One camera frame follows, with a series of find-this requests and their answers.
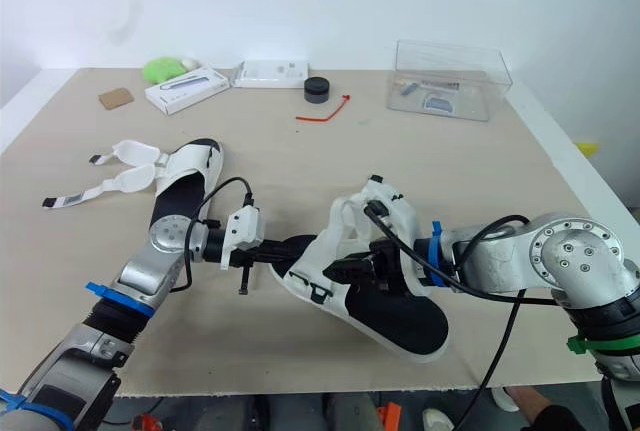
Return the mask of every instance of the green cloth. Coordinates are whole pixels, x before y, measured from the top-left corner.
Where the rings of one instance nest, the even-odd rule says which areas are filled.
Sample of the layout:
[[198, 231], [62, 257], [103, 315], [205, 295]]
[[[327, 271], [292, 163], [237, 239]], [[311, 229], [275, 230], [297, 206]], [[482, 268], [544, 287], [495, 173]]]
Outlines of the green cloth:
[[153, 84], [164, 83], [165, 81], [186, 73], [187, 70], [176, 58], [158, 58], [149, 61], [142, 68], [142, 76]]

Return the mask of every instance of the orange object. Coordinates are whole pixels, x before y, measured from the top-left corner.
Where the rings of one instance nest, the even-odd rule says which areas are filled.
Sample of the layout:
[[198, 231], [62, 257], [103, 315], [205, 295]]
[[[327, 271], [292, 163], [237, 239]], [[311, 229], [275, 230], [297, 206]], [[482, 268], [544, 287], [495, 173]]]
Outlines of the orange object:
[[131, 429], [133, 431], [163, 431], [160, 420], [150, 414], [141, 414], [133, 418]]
[[309, 116], [296, 116], [296, 119], [299, 119], [300, 121], [312, 121], [314, 123], [326, 123], [331, 118], [333, 118], [336, 114], [338, 114], [340, 110], [344, 107], [344, 105], [347, 104], [347, 101], [349, 101], [350, 99], [351, 99], [351, 95], [343, 94], [342, 103], [340, 104], [340, 106], [338, 106], [338, 108], [326, 118], [311, 118]]
[[378, 416], [384, 425], [384, 431], [398, 431], [400, 428], [400, 415], [402, 406], [389, 401], [386, 406], [378, 408]]

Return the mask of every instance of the small white box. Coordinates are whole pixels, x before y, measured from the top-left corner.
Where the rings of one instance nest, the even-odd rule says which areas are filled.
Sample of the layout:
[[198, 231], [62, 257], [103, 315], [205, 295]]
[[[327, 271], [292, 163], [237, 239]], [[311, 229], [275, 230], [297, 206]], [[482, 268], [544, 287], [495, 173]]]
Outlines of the small white box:
[[169, 115], [225, 89], [229, 80], [215, 69], [203, 66], [144, 90], [147, 99]]
[[232, 83], [236, 88], [302, 88], [308, 77], [306, 61], [244, 61]]

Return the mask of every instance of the green cable tie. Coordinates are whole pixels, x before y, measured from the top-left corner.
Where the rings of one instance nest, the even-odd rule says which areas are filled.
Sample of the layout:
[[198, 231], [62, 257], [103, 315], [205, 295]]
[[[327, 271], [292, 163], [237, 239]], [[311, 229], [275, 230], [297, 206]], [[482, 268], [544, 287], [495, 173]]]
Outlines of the green cable tie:
[[640, 347], [640, 334], [620, 339], [608, 339], [606, 341], [588, 340], [578, 334], [577, 336], [569, 338], [567, 347], [576, 354], [584, 354], [589, 349], [593, 351], [624, 351], [626, 349]]

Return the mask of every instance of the person's shoe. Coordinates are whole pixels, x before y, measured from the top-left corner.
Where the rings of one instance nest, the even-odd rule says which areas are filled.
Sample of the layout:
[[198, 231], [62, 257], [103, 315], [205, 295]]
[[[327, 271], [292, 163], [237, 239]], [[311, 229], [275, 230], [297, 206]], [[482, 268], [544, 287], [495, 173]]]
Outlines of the person's shoe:
[[511, 399], [511, 396], [507, 394], [504, 388], [491, 388], [491, 396], [493, 396], [493, 401], [503, 411], [508, 413], [515, 413], [520, 411], [518, 405]]
[[424, 431], [451, 431], [454, 426], [449, 417], [439, 409], [427, 408], [422, 412]]

